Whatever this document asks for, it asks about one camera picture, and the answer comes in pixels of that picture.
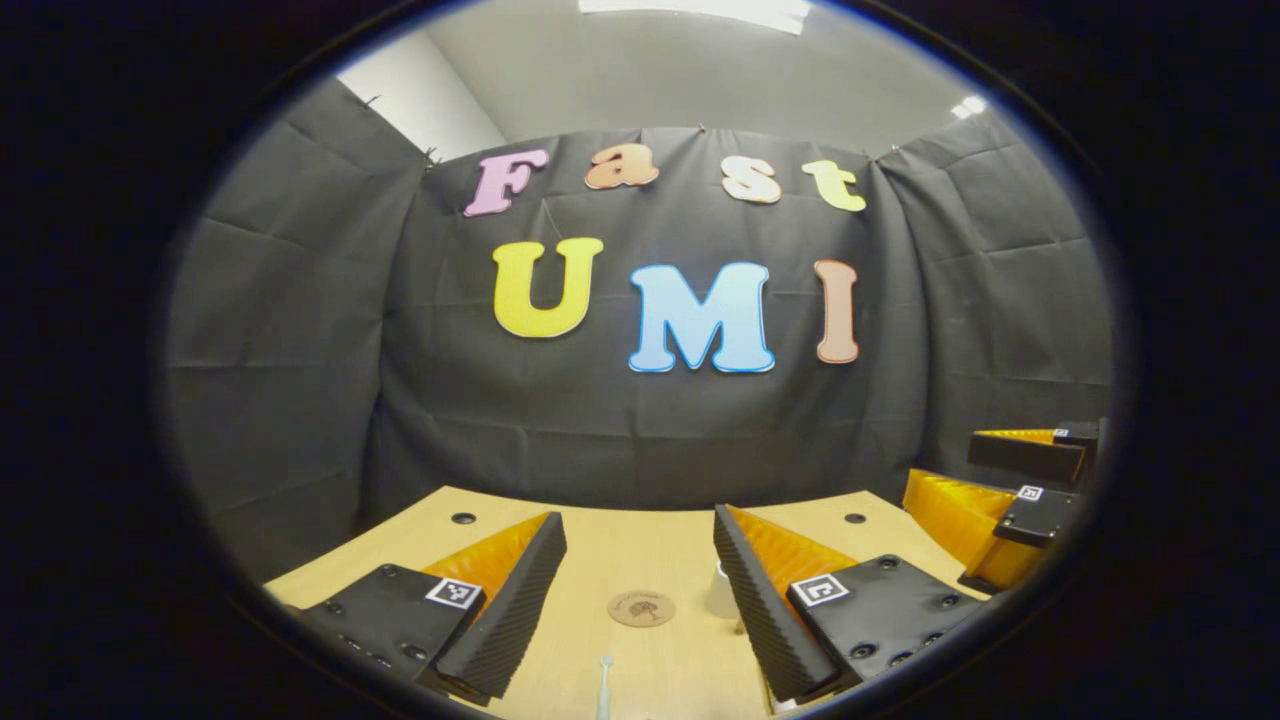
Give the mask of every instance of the cork coaster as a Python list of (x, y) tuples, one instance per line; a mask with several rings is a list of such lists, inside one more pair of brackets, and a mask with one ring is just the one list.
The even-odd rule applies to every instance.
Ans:
[(609, 601), (609, 618), (632, 628), (662, 625), (676, 615), (676, 603), (662, 593), (631, 591)]

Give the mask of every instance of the black fabric backdrop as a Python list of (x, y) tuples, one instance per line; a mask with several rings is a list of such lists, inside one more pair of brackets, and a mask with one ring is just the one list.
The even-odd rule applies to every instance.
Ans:
[[(590, 190), (590, 156), (643, 142), (644, 187)], [(463, 218), (479, 160), (545, 149), (513, 205)], [(731, 199), (719, 161), (769, 161), (783, 197)], [(800, 165), (858, 176), (861, 213)], [(901, 500), (913, 462), (965, 474), (969, 432), (1096, 418), (1108, 323), (1088, 241), (1044, 168), (989, 115), (877, 163), (736, 131), (580, 132), (431, 172), (337, 81), (273, 127), (184, 243), (166, 343), (177, 451), (246, 568), (287, 571), (442, 484), (607, 507)], [(545, 247), (534, 304), (561, 296), (564, 237), (595, 237), (590, 309), (558, 338), (493, 315), (503, 243)], [(836, 259), (860, 356), (815, 357)], [(677, 266), (699, 299), (727, 263), (769, 269), (772, 370), (682, 361), (635, 373), (630, 273)], [(668, 338), (668, 347), (675, 351)]]

